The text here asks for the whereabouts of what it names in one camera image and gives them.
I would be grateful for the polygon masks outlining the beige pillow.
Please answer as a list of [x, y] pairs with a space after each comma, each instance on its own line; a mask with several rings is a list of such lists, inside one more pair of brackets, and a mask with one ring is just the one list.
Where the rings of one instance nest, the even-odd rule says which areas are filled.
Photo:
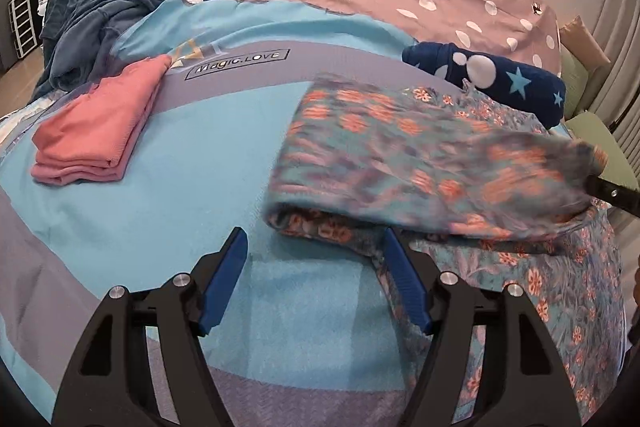
[[588, 70], [594, 70], [611, 64], [610, 59], [591, 35], [582, 17], [576, 15], [559, 29], [560, 40], [580, 64]]

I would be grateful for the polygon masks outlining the folded pink garment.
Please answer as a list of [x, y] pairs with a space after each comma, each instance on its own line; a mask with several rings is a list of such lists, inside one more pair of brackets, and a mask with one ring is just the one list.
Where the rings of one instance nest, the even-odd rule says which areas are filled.
[[32, 136], [35, 181], [121, 180], [170, 65], [167, 54], [130, 64], [43, 121]]

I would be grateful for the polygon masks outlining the light blue bed cover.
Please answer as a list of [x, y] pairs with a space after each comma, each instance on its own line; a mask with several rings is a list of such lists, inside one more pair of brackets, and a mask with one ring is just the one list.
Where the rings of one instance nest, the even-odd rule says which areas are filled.
[[50, 418], [77, 340], [115, 285], [156, 287], [233, 228], [250, 255], [206, 361], [242, 426], [393, 426], [409, 367], [370, 261], [262, 220], [273, 161], [319, 72], [402, 89], [412, 38], [298, 2], [167, 0], [115, 44], [116, 65], [204, 53], [243, 65], [171, 72], [112, 183], [39, 184], [31, 121], [1, 150], [1, 358]]

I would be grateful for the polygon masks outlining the teal floral garment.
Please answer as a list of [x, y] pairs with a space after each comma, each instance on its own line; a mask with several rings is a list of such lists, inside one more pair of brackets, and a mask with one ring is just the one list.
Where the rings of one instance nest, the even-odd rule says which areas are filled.
[[588, 419], [615, 386], [626, 333], [608, 207], [584, 190], [605, 164], [597, 147], [552, 135], [471, 86], [448, 95], [323, 76], [288, 127], [264, 218], [282, 234], [370, 258], [404, 338], [410, 384], [431, 339], [390, 271], [387, 228], [473, 286], [521, 285]]

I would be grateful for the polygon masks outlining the green pillow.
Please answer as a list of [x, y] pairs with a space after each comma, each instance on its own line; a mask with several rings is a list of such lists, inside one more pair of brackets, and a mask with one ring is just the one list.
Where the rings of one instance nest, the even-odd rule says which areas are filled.
[[631, 165], [612, 133], [608, 131], [608, 127], [597, 115], [582, 112], [565, 121], [565, 126], [575, 138], [599, 147], [608, 155], [608, 162], [601, 174], [602, 179], [638, 190], [639, 182]]
[[565, 84], [564, 118], [569, 120], [586, 90], [589, 72], [565, 46], [561, 48], [561, 58], [561, 79]]

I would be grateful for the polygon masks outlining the navy star fleece blanket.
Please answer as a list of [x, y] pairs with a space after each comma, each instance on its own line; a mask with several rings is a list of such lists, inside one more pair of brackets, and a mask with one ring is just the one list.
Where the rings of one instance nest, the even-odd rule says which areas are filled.
[[419, 42], [405, 48], [401, 58], [459, 88], [469, 81], [494, 101], [535, 115], [547, 129], [564, 117], [565, 84], [545, 69], [453, 43]]

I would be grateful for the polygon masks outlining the dark blue towel pile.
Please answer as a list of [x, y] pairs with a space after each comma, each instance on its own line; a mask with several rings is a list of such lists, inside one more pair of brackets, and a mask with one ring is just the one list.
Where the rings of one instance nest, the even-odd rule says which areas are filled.
[[41, 31], [43, 73], [32, 99], [98, 79], [115, 41], [165, 0], [48, 0]]

